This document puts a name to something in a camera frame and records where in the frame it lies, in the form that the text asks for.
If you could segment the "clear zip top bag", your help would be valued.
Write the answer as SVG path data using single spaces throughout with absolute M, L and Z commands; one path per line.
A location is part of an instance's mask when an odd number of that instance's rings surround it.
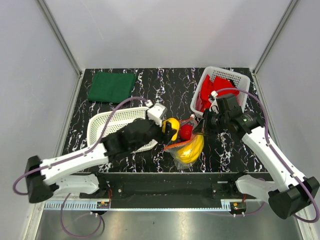
M 170 142 L 164 146 L 164 151 L 169 153 L 178 170 L 190 168 L 200 157 L 204 148 L 204 137 L 194 134 L 193 130 L 198 126 L 195 118 L 177 120 L 173 117 L 162 122 L 162 131 L 167 127 L 176 130 Z

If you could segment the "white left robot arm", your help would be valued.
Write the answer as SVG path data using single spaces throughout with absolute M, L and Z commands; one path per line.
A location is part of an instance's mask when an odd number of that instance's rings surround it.
M 96 173 L 85 177 L 77 172 L 97 165 L 115 164 L 151 141 L 166 145 L 178 130 L 167 120 L 159 126 L 153 120 L 138 118 L 81 150 L 50 159 L 32 156 L 27 160 L 24 172 L 28 201 L 41 203 L 65 193 L 103 198 L 108 193 L 105 181 Z

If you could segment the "yellow fake pear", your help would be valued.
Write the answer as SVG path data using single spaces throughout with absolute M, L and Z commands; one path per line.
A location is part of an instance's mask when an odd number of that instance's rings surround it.
M 175 134 L 174 135 L 170 135 L 170 136 L 172 136 L 171 141 L 176 141 L 177 138 L 178 138 L 178 133 L 179 133 L 179 129 L 180 129 L 180 122 L 177 119 L 173 118 L 173 117 L 168 118 L 168 119 L 166 119 L 164 121 L 170 121 L 171 122 L 172 128 L 175 129 Z

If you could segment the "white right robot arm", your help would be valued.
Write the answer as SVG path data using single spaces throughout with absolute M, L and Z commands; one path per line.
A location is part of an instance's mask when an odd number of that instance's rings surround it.
M 244 194 L 262 200 L 284 220 L 313 205 L 315 218 L 312 222 L 320 219 L 320 209 L 315 202 L 320 183 L 315 177 L 307 178 L 288 160 L 259 118 L 252 112 L 243 113 L 241 110 L 228 110 L 225 113 L 206 110 L 193 133 L 212 136 L 224 130 L 233 132 L 254 152 L 273 180 L 267 182 L 240 173 L 227 185 L 230 197 L 236 199 Z

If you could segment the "red fake apple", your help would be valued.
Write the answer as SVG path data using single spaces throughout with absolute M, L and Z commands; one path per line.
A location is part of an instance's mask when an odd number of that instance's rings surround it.
M 184 124 L 179 129 L 179 137 L 182 141 L 189 141 L 193 134 L 193 126 L 191 124 Z

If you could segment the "yellow fake banana bunch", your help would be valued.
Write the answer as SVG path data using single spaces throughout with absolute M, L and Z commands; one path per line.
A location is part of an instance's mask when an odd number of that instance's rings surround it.
M 199 158 L 203 148 L 204 137 L 202 135 L 195 135 L 192 139 L 177 144 L 170 154 L 182 164 L 191 164 Z

